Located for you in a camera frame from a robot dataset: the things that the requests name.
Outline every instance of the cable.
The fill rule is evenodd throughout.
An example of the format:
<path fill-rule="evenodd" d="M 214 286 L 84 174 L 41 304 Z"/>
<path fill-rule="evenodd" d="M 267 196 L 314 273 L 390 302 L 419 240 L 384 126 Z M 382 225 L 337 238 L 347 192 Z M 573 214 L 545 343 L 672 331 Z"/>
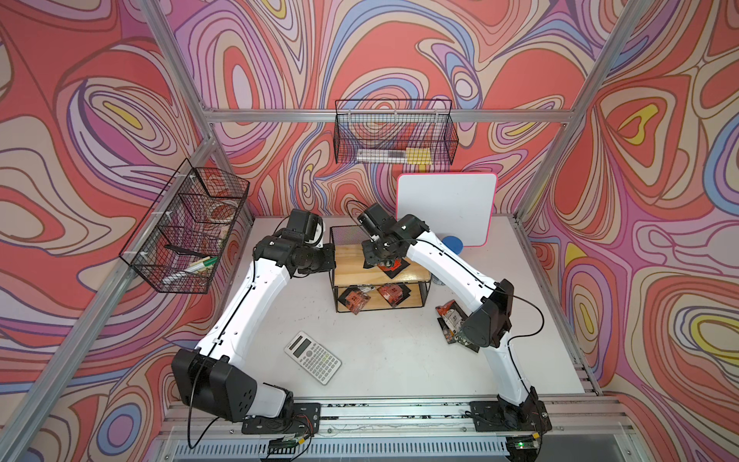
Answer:
<path fill-rule="evenodd" d="M 541 309 L 539 309 L 539 307 L 537 307 L 533 303 L 529 302 L 527 299 L 524 299 L 524 298 L 519 297 L 518 295 L 514 295 L 512 293 L 508 293 L 508 292 L 504 291 L 503 289 L 501 289 L 500 287 L 497 287 L 497 286 L 495 288 L 490 287 L 482 279 L 480 279 L 479 277 L 477 277 L 477 275 L 475 275 L 472 271 L 470 271 L 465 265 L 463 265 L 462 263 L 458 262 L 455 258 L 453 258 L 451 255 L 449 255 L 448 253 L 446 253 L 444 251 L 444 249 L 440 248 L 438 245 L 434 244 L 433 242 L 429 242 L 429 241 L 422 240 L 422 239 L 415 239 L 415 240 L 414 239 L 400 239 L 399 241 L 425 242 L 426 244 L 432 246 L 433 248 L 435 248 L 436 250 L 438 250 L 439 252 L 441 252 L 443 255 L 446 255 L 447 257 L 449 257 L 451 261 L 457 263 L 463 270 L 467 271 L 470 274 L 470 276 L 472 276 L 473 278 L 475 278 L 482 286 L 487 287 L 488 289 L 490 289 L 493 292 L 499 291 L 499 292 L 504 293 L 507 296 L 512 296 L 513 298 L 519 299 L 522 302 L 526 302 L 529 305 L 531 305 L 532 307 L 536 308 L 536 310 L 539 312 L 539 315 L 542 317 L 542 325 L 539 326 L 539 329 L 537 329 L 537 331 L 534 332 L 534 333 L 527 333 L 527 334 L 522 334 L 522 335 L 518 335 L 518 336 L 512 336 L 508 340 L 508 354 L 511 357 L 511 363 L 513 364 L 513 368 L 516 370 L 516 374 L 518 375 L 518 379 L 521 381 L 521 384 L 523 385 L 523 387 L 526 388 L 526 384 L 523 381 L 523 377 L 521 376 L 521 372 L 518 370 L 518 366 L 516 365 L 516 362 L 513 359 L 513 353 L 511 352 L 511 342 L 514 339 L 520 339 L 522 337 L 533 337 L 533 336 L 535 336 L 536 334 L 538 334 L 539 332 L 541 332 L 544 329 L 545 318 L 544 318 L 544 313 L 541 311 Z"/>
<path fill-rule="evenodd" d="M 282 226 L 282 223 L 284 223 L 284 222 L 285 222 L 285 220 L 287 220 L 288 218 L 290 218 L 290 215 L 287 215 L 287 216 L 286 216 L 285 218 L 283 218 L 282 220 L 280 220 L 280 222 L 279 222 L 279 223 L 277 223 L 277 228 L 275 228 L 275 230 L 274 230 L 274 231 L 272 231 L 272 235 L 273 235 L 273 236 L 274 236 L 275 234 L 277 234 L 277 230 L 279 229 L 279 227 L 280 227 L 280 226 Z"/>
<path fill-rule="evenodd" d="M 357 200 L 357 199 L 349 199 L 348 201 L 346 201 L 346 204 L 349 204 L 350 202 L 356 202 L 357 204 L 362 204 L 362 206 L 364 207 L 364 210 L 367 210 L 367 209 L 369 208 L 369 206 L 368 206 L 367 204 L 365 204 L 365 203 L 363 203 L 363 202 L 361 202 L 360 200 Z M 362 224 L 361 224 L 360 222 L 358 222 L 358 221 L 357 221 L 357 220 L 356 220 L 356 219 L 354 218 L 354 215 L 352 215 L 352 214 L 351 214 L 351 213 L 349 212 L 349 209 L 347 209 L 347 215 L 349 215 L 349 218 L 351 218 L 351 219 L 352 219 L 352 221 L 353 221 L 354 223 L 356 223 L 356 224 L 357 224 L 357 226 L 359 226 L 359 227 L 360 227 L 360 228 L 362 229 L 362 231 L 364 231 L 364 227 L 362 227 Z"/>
<path fill-rule="evenodd" d="M 495 423 L 493 421 L 489 421 L 488 419 L 484 418 L 483 416 L 477 415 L 477 414 L 473 414 L 470 411 L 465 411 L 464 412 L 464 415 L 466 417 L 469 417 L 472 420 L 477 420 L 477 421 L 483 422 L 484 424 L 492 425 L 493 427 L 497 427 L 498 425 L 500 425 L 500 422 Z"/>
<path fill-rule="evenodd" d="M 231 317 L 228 318 L 228 321 L 223 326 L 223 329 L 221 330 L 221 333 L 218 335 L 218 339 L 220 339 L 221 336 L 223 336 L 223 334 L 226 331 L 226 327 L 231 322 L 231 320 L 234 318 L 234 315 L 239 310 L 239 308 L 241 307 L 241 304 L 244 302 L 244 300 L 246 299 L 246 296 L 249 295 L 249 292 L 251 292 L 251 289 L 254 286 L 254 281 L 256 281 L 256 260 L 254 260 L 253 263 L 254 263 L 254 270 L 251 273 L 251 284 L 249 285 L 249 289 L 247 289 L 246 293 L 244 294 L 244 296 L 239 301 L 239 304 L 236 306 L 236 309 L 231 314 Z M 213 346 L 211 347 L 211 351 L 208 352 L 208 355 L 206 357 L 210 357 L 210 355 L 213 354 L 213 350 L 215 350 L 215 349 L 216 349 L 216 344 L 213 344 Z M 202 372 L 202 369 L 203 369 L 204 366 L 205 366 L 205 361 L 203 361 L 202 363 L 200 363 L 200 368 L 198 368 L 197 373 L 195 374 L 195 380 L 193 381 L 193 384 L 192 384 L 192 391 L 190 392 L 190 406 L 188 408 L 188 413 L 187 413 L 187 445 L 188 445 L 188 447 L 190 449 L 195 449 L 197 447 L 197 445 L 202 440 L 202 437 L 205 436 L 205 433 L 208 431 L 209 428 L 211 428 L 211 425 L 213 425 L 213 423 L 215 423 L 215 421 L 218 420 L 218 417 L 216 417 L 215 419 L 213 419 L 211 421 L 211 423 L 209 423 L 208 426 L 202 431 L 202 433 L 200 434 L 200 438 L 198 438 L 197 441 L 195 441 L 195 444 L 192 444 L 191 443 L 191 441 L 190 441 L 190 423 L 191 423 L 191 420 L 192 420 L 192 401 L 193 401 L 193 398 L 195 397 L 195 387 L 197 386 L 197 381 L 200 378 L 200 373 Z"/>
<path fill-rule="evenodd" d="M 305 415 L 305 414 L 298 414 L 298 415 L 296 415 L 296 417 L 305 417 L 305 421 L 307 422 L 308 427 L 310 428 L 310 430 L 308 430 L 308 432 L 306 432 L 305 434 L 303 434 L 303 439 L 305 439 L 305 436 L 306 435 L 309 435 L 308 436 L 309 439 L 308 439 L 308 445 L 305 447 L 305 449 L 303 449 L 300 454 L 298 454 L 294 458 L 290 459 L 290 462 L 294 461 L 295 459 L 297 459 L 298 457 L 300 457 L 301 455 L 303 455 L 308 450 L 308 448 L 310 448 L 310 444 L 313 442 L 313 435 L 315 435 L 315 433 L 313 431 L 313 423 L 310 421 L 310 419 L 308 418 L 307 415 Z"/>
<path fill-rule="evenodd" d="M 521 372 L 519 372 L 518 366 L 516 365 L 516 362 L 513 360 L 513 353 L 511 353 L 511 342 L 513 340 L 515 340 L 515 339 L 521 339 L 522 337 L 533 337 L 536 334 L 538 334 L 539 332 L 541 332 L 542 329 L 544 329 L 544 323 L 545 323 L 544 313 L 542 313 L 542 311 L 539 309 L 539 307 L 537 307 L 533 303 L 529 302 L 527 299 L 523 299 L 523 298 L 519 297 L 518 295 L 514 295 L 512 293 L 507 293 L 507 292 L 505 292 L 503 290 L 500 290 L 500 291 L 503 292 L 505 295 L 512 296 L 515 299 L 519 299 L 522 302 L 526 302 L 526 303 L 530 304 L 531 306 L 533 306 L 534 308 L 536 308 L 537 311 L 539 311 L 539 316 L 542 317 L 542 325 L 539 326 L 539 329 L 537 329 L 536 332 L 534 332 L 534 333 L 521 334 L 521 335 L 518 335 L 518 336 L 512 336 L 510 339 L 508 339 L 508 354 L 511 356 L 511 363 L 513 364 L 513 368 L 516 370 L 516 374 L 518 374 L 518 379 L 521 381 L 521 384 L 523 385 L 523 387 L 526 388 L 526 384 L 523 382 L 523 377 L 521 376 Z"/>
<path fill-rule="evenodd" d="M 210 356 L 211 353 L 213 353 L 213 350 L 215 350 L 215 348 L 216 348 L 216 345 L 214 344 L 213 347 L 211 348 L 211 352 L 208 353 L 208 356 Z M 204 366 L 205 366 L 205 361 L 200 363 L 200 368 L 197 370 L 197 374 L 195 374 L 195 380 L 192 383 L 192 390 L 190 392 L 190 406 L 187 412 L 187 445 L 190 449 L 195 449 L 197 445 L 200 444 L 200 440 L 202 440 L 202 437 L 205 436 L 205 432 L 207 432 L 208 429 L 211 428 L 211 425 L 213 425 L 213 423 L 218 420 L 218 417 L 213 419 L 211 423 L 209 423 L 208 426 L 202 431 L 202 433 L 200 433 L 200 438 L 198 438 L 197 441 L 195 441 L 195 444 L 192 444 L 192 442 L 190 441 L 190 422 L 192 421 L 192 400 L 195 398 L 195 387 L 197 387 L 197 380 L 200 378 L 200 373 L 202 372 L 202 369 Z"/>
<path fill-rule="evenodd" d="M 346 203 L 348 204 L 350 202 L 356 202 L 357 204 L 362 204 L 364 206 L 364 208 L 369 208 L 370 207 L 369 205 L 367 205 L 367 204 L 365 204 L 362 201 L 357 200 L 357 199 L 349 199 Z"/>

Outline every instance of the ventilation grille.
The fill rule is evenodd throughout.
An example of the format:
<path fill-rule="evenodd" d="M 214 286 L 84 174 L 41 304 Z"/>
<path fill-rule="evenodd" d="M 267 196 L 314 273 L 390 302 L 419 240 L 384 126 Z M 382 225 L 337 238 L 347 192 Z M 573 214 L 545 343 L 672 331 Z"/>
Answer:
<path fill-rule="evenodd" d="M 266 440 L 203 441 L 194 450 L 185 441 L 175 447 L 176 460 L 257 459 L 267 455 Z M 295 449 L 284 449 L 276 455 L 293 455 Z M 450 457 L 506 456 L 505 437 L 439 437 L 439 438 L 316 438 L 303 458 L 382 458 L 382 457 Z"/>

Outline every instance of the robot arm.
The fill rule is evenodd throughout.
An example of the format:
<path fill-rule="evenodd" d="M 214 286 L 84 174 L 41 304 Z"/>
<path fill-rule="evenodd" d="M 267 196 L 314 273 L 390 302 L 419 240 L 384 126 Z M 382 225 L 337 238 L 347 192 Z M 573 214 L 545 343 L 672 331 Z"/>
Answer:
<path fill-rule="evenodd" d="M 258 384 L 244 372 L 245 356 L 259 325 L 295 272 L 312 274 L 336 266 L 333 244 L 323 244 L 318 215 L 293 210 L 287 226 L 254 248 L 249 272 L 235 296 L 195 351 L 180 349 L 172 372 L 184 404 L 225 420 L 247 415 L 291 418 L 293 394 Z"/>
<path fill-rule="evenodd" d="M 371 236 L 362 243 L 368 264 L 390 265 L 397 258 L 409 257 L 457 295 L 469 315 L 462 330 L 483 349 L 499 381 L 500 417 L 508 428 L 534 422 L 540 433 L 551 429 L 548 419 L 531 418 L 532 413 L 542 414 L 543 404 L 514 364 L 509 320 L 513 285 L 475 270 L 413 215 L 396 222 L 375 204 L 358 219 Z M 334 247 L 321 244 L 322 235 L 320 217 L 294 210 L 286 228 L 257 244 L 244 283 L 216 325 L 195 351 L 182 349 L 174 357 L 172 370 L 184 404 L 233 422 L 247 415 L 289 422 L 292 392 L 257 384 L 244 372 L 245 354 L 267 309 L 295 272 L 311 274 L 336 266 Z"/>
<path fill-rule="evenodd" d="M 533 424 L 539 433 L 551 429 L 542 411 L 536 390 L 516 368 L 511 345 L 513 285 L 506 279 L 496 282 L 480 273 L 450 251 L 429 227 L 408 214 L 399 219 L 379 206 L 371 205 L 358 218 L 370 239 L 362 243 L 367 264 L 392 266 L 408 257 L 431 271 L 457 295 L 468 315 L 462 332 L 483 349 L 498 381 L 499 416 L 508 428 Z"/>

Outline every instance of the pen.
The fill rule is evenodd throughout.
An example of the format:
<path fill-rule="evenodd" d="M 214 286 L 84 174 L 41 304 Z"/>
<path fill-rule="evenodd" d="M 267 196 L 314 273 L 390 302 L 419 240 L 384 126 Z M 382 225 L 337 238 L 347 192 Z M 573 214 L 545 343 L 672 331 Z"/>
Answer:
<path fill-rule="evenodd" d="M 167 276 L 162 280 L 165 284 L 171 284 L 172 282 L 178 280 L 181 277 L 189 276 L 193 273 L 197 273 L 199 271 L 202 271 L 206 268 L 210 268 L 211 266 L 215 265 L 218 261 L 218 257 L 210 257 L 210 258 L 204 258 L 201 260 L 196 261 L 192 265 L 185 268 L 184 271 L 178 271 L 175 274 L 172 274 L 171 276 Z"/>

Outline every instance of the black wire basket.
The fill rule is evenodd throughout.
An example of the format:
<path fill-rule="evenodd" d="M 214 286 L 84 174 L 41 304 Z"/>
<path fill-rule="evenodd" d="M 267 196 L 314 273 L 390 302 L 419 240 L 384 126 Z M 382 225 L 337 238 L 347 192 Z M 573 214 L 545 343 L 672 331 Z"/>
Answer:
<path fill-rule="evenodd" d="M 337 100 L 336 162 L 449 166 L 459 146 L 451 110 L 445 98 Z"/>
<path fill-rule="evenodd" d="M 120 257 L 157 292 L 207 293 L 248 192 L 232 173 L 191 167 L 141 249 L 123 257 L 130 237 Z"/>

